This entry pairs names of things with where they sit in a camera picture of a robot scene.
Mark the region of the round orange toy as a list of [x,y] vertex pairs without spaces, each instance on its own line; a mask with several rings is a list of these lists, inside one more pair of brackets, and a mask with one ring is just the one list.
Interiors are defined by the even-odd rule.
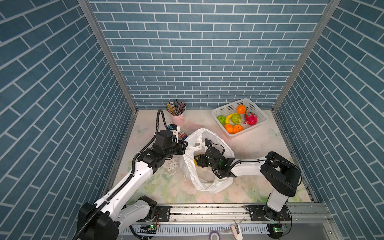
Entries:
[[244,128],[241,125],[233,126],[233,134],[237,134],[237,133],[239,133],[239,132],[241,132],[243,130],[244,130]]

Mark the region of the pink pencil cup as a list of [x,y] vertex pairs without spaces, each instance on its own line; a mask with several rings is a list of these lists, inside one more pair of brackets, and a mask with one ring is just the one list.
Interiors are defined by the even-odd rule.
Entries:
[[172,123],[177,126],[183,126],[185,122],[185,116],[183,114],[174,116],[172,115]]

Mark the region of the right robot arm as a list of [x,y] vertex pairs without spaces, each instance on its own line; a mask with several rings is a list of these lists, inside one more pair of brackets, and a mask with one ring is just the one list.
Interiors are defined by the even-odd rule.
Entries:
[[272,185],[265,213],[279,214],[288,198],[294,197],[301,184],[301,170],[276,152],[251,160],[226,158],[224,152],[208,147],[205,154],[195,156],[198,167],[210,167],[219,179],[241,176],[264,176]]

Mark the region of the white plastic basket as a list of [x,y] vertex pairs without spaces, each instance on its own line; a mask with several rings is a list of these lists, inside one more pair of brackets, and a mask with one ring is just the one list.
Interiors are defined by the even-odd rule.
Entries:
[[212,110],[214,120],[229,138],[247,133],[269,120],[251,100],[242,99]]

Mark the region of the orange persimmon toy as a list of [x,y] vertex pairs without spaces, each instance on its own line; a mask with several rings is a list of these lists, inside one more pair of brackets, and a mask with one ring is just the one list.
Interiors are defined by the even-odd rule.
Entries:
[[229,134],[232,135],[232,134],[234,133],[234,127],[233,127],[233,125],[231,125],[231,124],[225,124],[224,127],[225,127],[226,131],[227,131]]

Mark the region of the pink dragon fruit toy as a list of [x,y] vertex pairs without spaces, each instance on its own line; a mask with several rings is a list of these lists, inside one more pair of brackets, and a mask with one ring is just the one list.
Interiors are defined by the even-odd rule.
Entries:
[[245,112],[245,122],[244,124],[249,125],[249,126],[254,126],[258,122],[258,116],[253,114],[250,111]]

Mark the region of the pink white clip tool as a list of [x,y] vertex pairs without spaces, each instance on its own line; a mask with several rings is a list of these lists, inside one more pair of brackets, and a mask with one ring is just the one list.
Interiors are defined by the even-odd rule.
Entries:
[[239,223],[235,222],[233,225],[231,225],[231,230],[235,240],[243,240],[243,234]]

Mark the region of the coloured pencils bunch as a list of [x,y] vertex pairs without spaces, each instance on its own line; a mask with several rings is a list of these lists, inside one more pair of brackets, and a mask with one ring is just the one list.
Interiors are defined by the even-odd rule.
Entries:
[[169,101],[167,103],[167,111],[172,116],[180,116],[186,109],[186,103],[182,100]]

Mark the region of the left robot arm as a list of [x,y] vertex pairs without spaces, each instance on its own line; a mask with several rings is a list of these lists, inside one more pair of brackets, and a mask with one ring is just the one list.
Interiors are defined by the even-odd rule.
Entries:
[[180,127],[170,125],[154,135],[152,147],[144,147],[133,159],[131,173],[94,204],[79,210],[75,240],[115,240],[119,233],[139,220],[152,220],[157,203],[143,196],[133,205],[127,201],[136,190],[174,155],[184,155],[188,142],[179,140]]

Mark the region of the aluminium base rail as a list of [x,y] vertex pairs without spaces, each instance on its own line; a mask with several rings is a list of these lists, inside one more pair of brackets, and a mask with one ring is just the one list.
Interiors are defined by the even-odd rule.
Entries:
[[116,240],[209,239],[218,231],[221,240],[233,239],[231,225],[240,224],[243,240],[339,240],[341,233],[325,204],[286,204],[268,218],[262,204],[174,204],[168,222],[139,220],[121,231]]

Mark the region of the green pear toy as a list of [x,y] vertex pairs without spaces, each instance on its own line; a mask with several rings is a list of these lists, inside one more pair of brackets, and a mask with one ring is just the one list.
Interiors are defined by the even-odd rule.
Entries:
[[235,125],[239,125],[241,122],[242,122],[242,116],[235,113],[232,118],[231,118],[231,121],[235,124]]

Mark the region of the purple tape roll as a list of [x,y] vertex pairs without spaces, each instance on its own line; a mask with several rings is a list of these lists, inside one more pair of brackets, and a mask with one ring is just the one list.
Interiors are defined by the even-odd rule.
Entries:
[[211,231],[209,233],[209,240],[221,240],[221,235],[218,231]]

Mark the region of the yellow toy banana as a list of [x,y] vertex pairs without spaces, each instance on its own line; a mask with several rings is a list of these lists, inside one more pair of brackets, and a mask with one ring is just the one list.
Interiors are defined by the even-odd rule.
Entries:
[[225,124],[229,124],[229,123],[230,123],[230,120],[231,120],[231,118],[232,118],[233,115],[234,115],[234,114],[230,114],[230,115],[228,115],[228,116],[226,117],[226,119],[225,119]]

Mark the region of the white plastic bag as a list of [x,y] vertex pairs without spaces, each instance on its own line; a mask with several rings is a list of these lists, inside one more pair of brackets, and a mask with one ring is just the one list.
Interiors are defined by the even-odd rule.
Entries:
[[227,189],[234,181],[231,174],[225,177],[235,159],[232,149],[217,134],[204,128],[190,134],[186,141],[188,146],[180,168],[194,187],[211,194]]

